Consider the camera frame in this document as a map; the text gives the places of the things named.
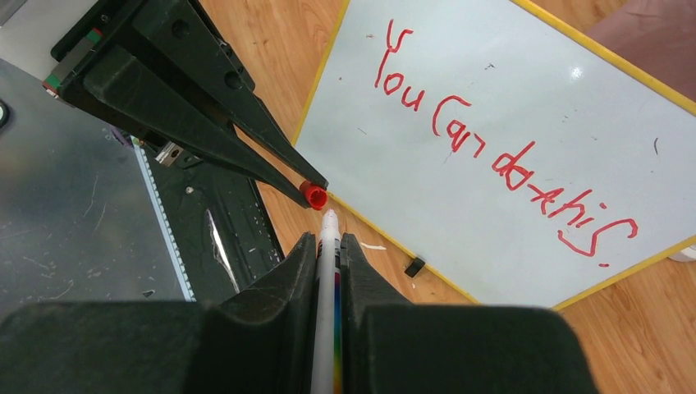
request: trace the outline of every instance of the marker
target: marker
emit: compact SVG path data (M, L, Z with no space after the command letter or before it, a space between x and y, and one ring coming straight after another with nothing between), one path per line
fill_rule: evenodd
M317 253L317 323L314 332L311 394L342 392L341 379L341 233L329 209L322 220Z

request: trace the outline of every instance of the red cap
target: red cap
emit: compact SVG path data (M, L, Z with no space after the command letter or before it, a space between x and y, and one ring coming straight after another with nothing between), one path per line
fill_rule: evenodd
M321 211L328 201L327 192L319 186L312 185L309 181L302 182L300 192L304 194L307 202L309 202L309 206L317 211Z

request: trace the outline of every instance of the wood grain surface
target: wood grain surface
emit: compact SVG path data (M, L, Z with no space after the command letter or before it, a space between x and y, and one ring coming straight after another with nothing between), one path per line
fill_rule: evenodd
M201 1L254 78L256 94L289 136L300 123L341 1ZM624 2L536 1L578 30L586 30ZM295 173L269 155L264 157L299 185L301 179ZM318 232L321 213L296 207L269 186L259 184L259 188L285 251L304 231ZM469 303L427 270L414 279L407 277L403 270L409 257L404 252L345 208L332 201L328 206L337 211L341 231L356 234L367 245L386 248L364 251L370 263L404 296L413 302ZM696 392L694 299L696 265L664 260L563 309L561 314L577 332L602 392L692 393Z

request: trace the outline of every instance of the yellow edge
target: yellow edge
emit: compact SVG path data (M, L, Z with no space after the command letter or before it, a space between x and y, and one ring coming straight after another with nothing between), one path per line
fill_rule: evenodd
M578 30L576 30L573 27L571 27L570 25L566 24L564 21L561 21L560 19L555 17L553 14L551 14L548 11L544 10L543 8L537 6L533 2L530 2L529 0L511 0L511 1L514 2L515 4L517 4L518 6L524 8L530 14L532 14L532 15L536 16L537 18L539 18L540 20L544 21L545 23L547 23L548 25L550 25L554 29L560 31L562 34L565 34L569 38L573 39L576 43L586 47L588 50L592 51L594 54L598 55L602 59L611 63L619 70L622 70L623 72L625 72L629 76L634 77L636 80L643 83L648 88L654 90L655 92L659 93L661 96L665 97L666 99L672 101L674 104L682 107L684 110L686 110L686 111L688 111L691 114L696 116L696 103L691 101L690 99L686 98L683 94L680 94L679 92L672 89L671 87L663 84L661 81L657 80L656 78L649 75L647 72L634 66L633 64L631 64L630 62L625 60L623 57L620 57L619 55L613 53L609 49L604 48L600 43L590 39L587 35L580 33ZM319 64L319 69L317 71L316 76L314 77L314 83L312 84L312 89L310 90L309 97L307 98L307 102L304 105L302 117L300 118L300 122L297 126L297 130L295 131L295 135L293 135L293 137L292 137L291 143L293 144L293 146L297 143L297 140L300 138L300 132L302 130L302 126L305 123L305 118L307 117L307 113L309 112L309 107L312 103L312 100L314 99L314 94L317 91L319 81L321 80L322 74L324 72L324 67L326 67L326 63L328 61L329 54L331 53L331 51L333 49L333 44L336 41L336 37L338 36L338 30L341 28L341 24L343 22L343 17L346 15L346 10L348 9L349 4L350 4L350 0L344 0L343 4L341 5L341 12L338 16L338 23L336 23L336 26L334 26L334 30L333 30L332 35L331 35L331 39L330 39L326 49L324 50L322 61ZM331 192L329 192L328 194L336 202L338 202L340 205L342 205L343 207L348 209L357 218L359 218L360 220L365 222L368 226L372 227L377 233L379 233L385 239L390 241L396 247L403 250L411 258L415 257L415 254L413 252L406 249L405 246L403 246L401 243L399 243L398 241L393 239L386 232L384 232L382 229L377 227L374 223L370 222L366 217L364 217L359 212L357 212L355 209L353 209L345 201L339 199ZM687 240L681 241L680 243L672 246L671 248L668 248L667 250L664 250L663 252L661 252L659 254L654 255L651 258L646 259L643 262L638 263L638 264L634 265L633 267L626 269L625 271L622 271L621 273L617 273L616 275L614 275L613 277L610 277L606 281L598 283L597 285L590 287L589 289L579 293L578 295L570 297L568 300L561 302L560 304L554 306L553 309L556 309L556 310L563 309L566 306L573 304L574 302L579 301L579 300L583 299L584 297L593 294L596 291L600 291L601 289L603 289L607 286L610 286L610 285L618 282L619 280L640 271L643 268L646 268L650 264L656 263L657 261L660 261L660 260L666 258L667 256L674 254L674 253L676 253L684 248L687 248L690 245L694 245L694 244L696 244L696 236L692 236ZM460 289L456 284L452 283L449 279L447 279L445 276L443 276L436 269L432 268L429 264L426 265L426 268L431 273L433 273L435 276L439 277L445 283L447 283L452 288L454 288L459 293L461 293L467 299L471 300L472 302L474 302L476 304L481 304L481 302L476 300L471 294Z
M343 208L348 209L348 210L349 210L351 213L353 213L358 219L362 220L363 222L365 222L365 224L367 224L368 226L372 227L376 232L379 233L380 236L383 236L387 241L389 241L389 242L391 242L392 244L394 244L397 248L403 250L404 253L406 253L407 255L409 255L411 258L416 257L415 253L413 253L412 251L408 250L408 249L407 249L405 246L403 246L399 241L395 240L394 238L392 238L392 236L390 236L389 234L387 234L386 232L384 232L381 228L377 227L377 225L375 225L374 223L370 222L365 216L361 215L358 211L356 211L355 209L353 209L353 208L352 208L350 205L348 205L345 201L343 201L342 199L339 199L338 197L336 197L336 195L334 195L334 194L333 194L332 192L330 192L330 191L328 191L327 193L328 193L328 195L329 195L332 199L334 199L337 203L339 203L341 206L343 206ZM469 294L468 292L466 292L466 291L460 289L456 284L454 284L452 281L450 281L449 279L447 279L447 278L446 278L444 275L442 275L438 270L436 270L435 268L431 267L430 264L425 264L425 268L427 268L428 271L430 271L431 273L433 273L433 275L435 275L436 277L439 277L440 279L442 279L443 282L445 282L446 284L450 285L453 289L457 290L457 291L458 291L459 293L461 293L464 297L466 297L469 301L471 301L471 302L473 302L473 303L475 303L475 304L481 304L481 302L480 302L479 300L476 300L471 294Z

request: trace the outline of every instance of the measuring tape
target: measuring tape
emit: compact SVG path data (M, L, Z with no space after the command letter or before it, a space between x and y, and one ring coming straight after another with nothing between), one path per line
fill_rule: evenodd
M7 120L10 118L10 108L5 105L2 101L0 101L0 128L5 126L5 123L7 123Z

